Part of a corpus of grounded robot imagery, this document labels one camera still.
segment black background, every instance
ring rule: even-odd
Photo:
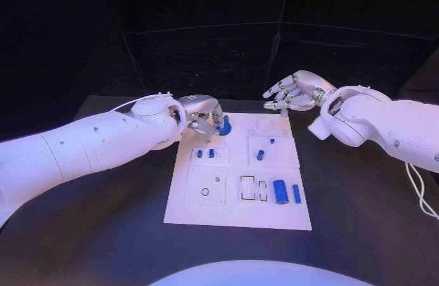
[[[394,98],[437,47],[437,0],[0,2],[0,139],[66,123],[88,94],[261,100],[299,69]]]

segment gray table surface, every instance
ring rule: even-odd
[[[89,96],[76,118],[126,97]],[[270,113],[221,100],[225,112]],[[403,162],[368,141],[351,148],[290,112],[312,231],[163,224],[178,143],[63,183],[11,216],[0,234],[0,285],[147,285],[234,259],[305,264],[374,285],[439,285],[439,222],[419,209]],[[422,171],[427,201],[439,187]]]

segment blue object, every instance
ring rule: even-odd
[[[255,156],[255,159],[257,159],[258,161],[263,160],[263,150],[258,150],[258,155]]]
[[[294,201],[297,204],[302,203],[302,200],[300,200],[300,193],[299,193],[299,186],[297,185],[293,185],[293,193],[294,193]]]
[[[231,124],[228,123],[228,116],[224,116],[224,128],[217,126],[219,136],[225,136],[231,132]]]
[[[286,182],[283,180],[274,180],[273,187],[274,187],[276,203],[279,205],[287,204],[290,201],[289,201],[289,195],[286,193]]]

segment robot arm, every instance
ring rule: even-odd
[[[387,154],[433,172],[439,172],[439,106],[391,99],[362,86],[336,89],[312,72],[299,70],[263,94],[276,95],[266,108],[309,110],[320,115],[309,125],[319,139],[332,134],[342,143],[359,146],[372,140]]]
[[[176,101],[167,93],[133,102],[126,114],[115,111],[121,105],[58,129],[0,143],[0,226],[23,203],[56,185],[179,141],[188,123],[204,134],[230,131],[218,100],[209,96]],[[209,113],[214,126],[206,122]]]

